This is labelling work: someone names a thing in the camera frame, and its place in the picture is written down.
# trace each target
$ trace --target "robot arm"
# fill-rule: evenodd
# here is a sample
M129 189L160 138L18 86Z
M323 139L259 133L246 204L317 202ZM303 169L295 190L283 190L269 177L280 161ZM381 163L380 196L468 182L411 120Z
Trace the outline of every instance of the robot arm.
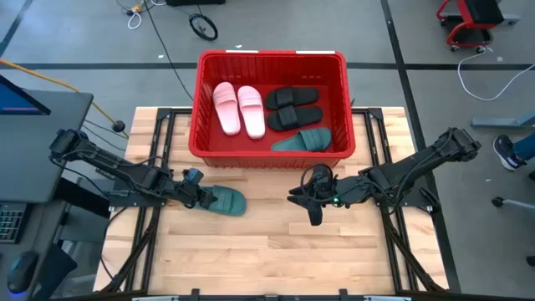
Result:
M386 206L398 207L416 179L448 161L470 161L476 157L481 144L465 130L449 129L424 150L396 163L385 163L359 171L358 176L338 179L326 165L309 167L301 178L301 185L290 190L288 200L308 210L313 226L322 221L322 207L331 204L349 208L373 197ZM304 184L305 174L313 169Z
M89 141L81 130L59 130L50 150L51 160L85 161L97 167L97 172L100 174L110 179L121 179L133 191L154 198L155 201L159 198L170 198L182 202L188 208L193 208L197 203L208 208L217 200L211 192L199 187L198 184L203 177L200 171L186 170L183 172L184 181L173 181L173 170L169 170L167 166L157 167L145 165L144 162L129 162L99 148Z

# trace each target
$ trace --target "red stool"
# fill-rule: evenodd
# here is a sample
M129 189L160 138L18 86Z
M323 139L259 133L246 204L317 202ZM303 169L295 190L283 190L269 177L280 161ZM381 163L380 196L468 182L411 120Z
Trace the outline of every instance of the red stool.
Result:
M496 0L457 0L461 16L446 16L442 10L450 0L444 0L436 12L442 26L447 26L450 33L446 43L451 51L460 47L476 47L480 54L492 41L489 29L504 21L502 11Z

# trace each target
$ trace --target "white cable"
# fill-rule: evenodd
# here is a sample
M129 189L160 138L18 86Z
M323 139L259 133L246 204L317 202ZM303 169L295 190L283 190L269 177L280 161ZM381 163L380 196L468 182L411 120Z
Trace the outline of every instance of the white cable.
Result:
M128 20L128 28L130 28L130 29L136 29L136 28L138 28L138 27L141 25L141 23L143 22L143 18L142 18L141 15L138 14L137 12L132 12L132 13L133 13L133 14L132 14L132 17L130 17L130 20ZM132 20L133 20L135 17L138 17L138 18L140 19L140 22L137 23L137 25L132 26Z
M151 2L152 4L154 4L154 5L156 5L156 6L164 6L164 5L167 4L167 2L158 3L158 2L156 2L156 1L154 1L154 0L150 0L150 2Z
M503 92L505 92L505 90L507 88L509 88L509 86L512 84L513 81L515 81L515 79L517 79L518 76L526 73L527 71L529 71L531 68L535 67L535 64L531 65L528 69L525 69L523 70L522 72L520 72L519 74L515 75L510 81L509 83L507 83L507 85L502 89L502 91L500 91L500 93L498 93L498 95L490 98L490 99L485 99L485 98L482 98L482 97L479 97L475 94L473 94L472 92L470 92L466 86L465 86L465 81L462 79L462 76L461 76L461 64L464 63L465 61L467 61L468 59L474 59L474 58L477 58L478 56L484 54L487 52L487 49L485 49L485 51L483 51L482 53L480 54L476 54L476 55L472 55L471 57L468 57L466 59L463 59L461 62L459 62L459 66L457 66L457 75L459 75L459 80L461 81L461 84L462 84L462 88L472 97L478 99L478 100L482 100L482 101L493 101L493 100L496 100L498 97L502 96Z

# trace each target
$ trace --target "computer monitor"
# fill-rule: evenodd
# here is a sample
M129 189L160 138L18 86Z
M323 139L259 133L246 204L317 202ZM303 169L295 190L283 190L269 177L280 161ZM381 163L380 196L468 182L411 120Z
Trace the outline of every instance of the computer monitor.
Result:
M50 115L50 110L0 75L0 115Z

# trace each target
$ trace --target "keyboard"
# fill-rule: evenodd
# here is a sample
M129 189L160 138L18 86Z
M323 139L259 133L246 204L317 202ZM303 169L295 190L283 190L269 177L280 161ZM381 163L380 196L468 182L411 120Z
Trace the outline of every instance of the keyboard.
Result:
M29 218L30 205L0 202L0 243L18 243Z

